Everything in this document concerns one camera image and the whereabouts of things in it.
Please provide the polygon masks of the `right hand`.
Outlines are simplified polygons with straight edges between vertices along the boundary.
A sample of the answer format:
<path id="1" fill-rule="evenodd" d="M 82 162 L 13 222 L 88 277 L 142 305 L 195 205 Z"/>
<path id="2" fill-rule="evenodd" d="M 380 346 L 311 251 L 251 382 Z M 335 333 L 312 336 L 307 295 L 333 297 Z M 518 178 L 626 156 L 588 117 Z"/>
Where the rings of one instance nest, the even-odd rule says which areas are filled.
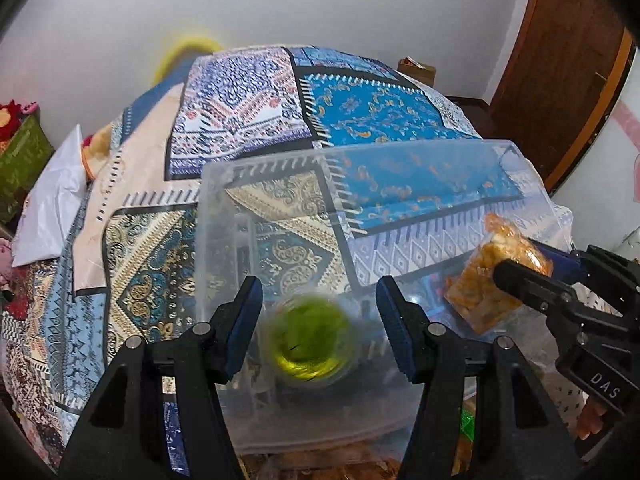
<path id="1" fill-rule="evenodd" d="M 598 434 L 604 427 L 603 416 L 607 411 L 608 408 L 605 405 L 590 396 L 577 419 L 578 439 L 586 440 L 593 434 Z"/>

